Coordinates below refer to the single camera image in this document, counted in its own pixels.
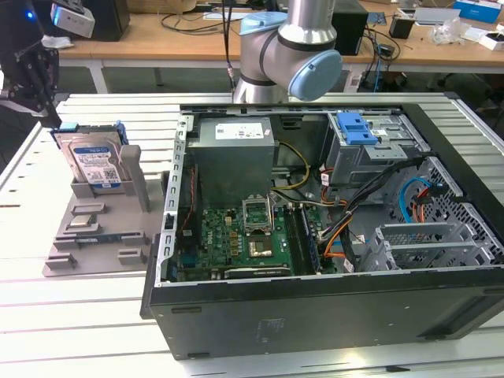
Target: floor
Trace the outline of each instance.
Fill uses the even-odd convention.
[[[161,69],[164,85],[158,87],[154,80],[153,69],[105,69],[109,90],[113,93],[153,93],[153,92],[199,92],[221,93],[228,91],[227,73],[223,69]],[[401,88],[407,92],[425,92],[425,84],[430,74],[407,74],[406,85]],[[341,91],[346,76],[333,88]],[[488,85],[478,76],[457,74],[451,76],[444,88],[435,91],[453,91],[473,109],[482,106]],[[63,67],[60,72],[59,91],[63,93],[95,93],[90,73],[83,68]],[[489,125],[494,120],[485,119]],[[16,153],[35,122],[26,115],[18,115],[0,108],[0,172]]]

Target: motherboard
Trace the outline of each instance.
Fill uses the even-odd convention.
[[[313,274],[315,235],[322,228],[316,207],[270,207],[268,200],[243,207],[204,209],[201,245],[180,254],[179,280],[222,280]]]

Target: blue cable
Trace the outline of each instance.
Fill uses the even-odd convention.
[[[380,45],[377,45],[378,48],[378,63],[376,64],[376,80],[375,80],[375,87],[372,90],[373,92],[376,92],[378,89],[378,82],[380,81],[380,74],[381,74],[381,47]]]
[[[408,186],[414,183],[415,181],[420,181],[421,183],[424,183],[427,187],[432,186],[431,183],[429,183],[426,179],[422,179],[421,177],[414,177],[411,180],[407,181],[401,188],[401,191],[399,192],[399,209],[401,209],[402,216],[404,217],[406,223],[413,223],[413,220],[411,219],[410,215],[406,210],[406,200],[405,200],[406,190],[408,189]]]

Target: green circuit board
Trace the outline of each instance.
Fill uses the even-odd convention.
[[[314,237],[322,229],[316,207],[306,207],[309,228]],[[293,269],[292,250],[287,234],[284,209],[274,209],[271,227],[266,233],[246,231],[243,208],[205,209],[202,214],[202,243],[197,249],[180,255],[180,279],[186,281],[213,280],[227,269],[289,268]],[[265,207],[247,207],[247,223],[260,224],[268,220]]]
[[[251,223],[264,220],[261,211],[249,217]],[[272,255],[269,257],[251,257],[250,244],[270,240]],[[203,212],[202,247],[197,266],[291,266],[291,255],[285,236],[284,218],[280,214],[274,217],[274,229],[271,235],[249,235],[245,233],[243,212],[241,209],[208,209]]]

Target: table leg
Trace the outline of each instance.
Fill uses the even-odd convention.
[[[441,75],[442,73],[431,74],[431,78],[429,79],[426,85],[427,89],[429,89],[430,91],[434,91],[438,86],[438,80],[441,77]]]
[[[165,85],[163,83],[163,77],[161,76],[161,70],[160,69],[154,69],[154,78],[156,79],[156,85],[158,87],[162,87]]]
[[[92,61],[89,64],[88,68],[89,71],[91,72],[91,77],[93,78],[94,86],[96,87],[96,93],[109,93],[105,77],[103,76],[102,61]]]
[[[345,88],[343,89],[343,92],[356,93],[361,83],[362,73],[363,71],[361,71],[360,69],[350,69],[348,76],[346,77]]]

